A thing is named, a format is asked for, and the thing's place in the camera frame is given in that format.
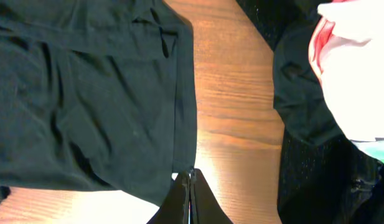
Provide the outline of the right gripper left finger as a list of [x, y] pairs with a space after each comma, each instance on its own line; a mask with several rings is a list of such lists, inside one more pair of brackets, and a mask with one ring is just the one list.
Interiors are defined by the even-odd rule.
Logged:
[[164, 202], [147, 224], [188, 224], [189, 194], [189, 174], [178, 173]]

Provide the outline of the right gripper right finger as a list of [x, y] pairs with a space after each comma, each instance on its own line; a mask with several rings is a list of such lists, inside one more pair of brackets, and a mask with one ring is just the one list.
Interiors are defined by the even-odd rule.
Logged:
[[202, 171], [190, 175], [190, 218], [192, 224], [232, 224], [217, 202]]

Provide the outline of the black polo shirt with logo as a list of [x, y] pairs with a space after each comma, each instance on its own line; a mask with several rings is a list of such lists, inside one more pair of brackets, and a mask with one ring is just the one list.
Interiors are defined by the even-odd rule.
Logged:
[[0, 186], [160, 205], [195, 163], [193, 46], [162, 1], [0, 0]]

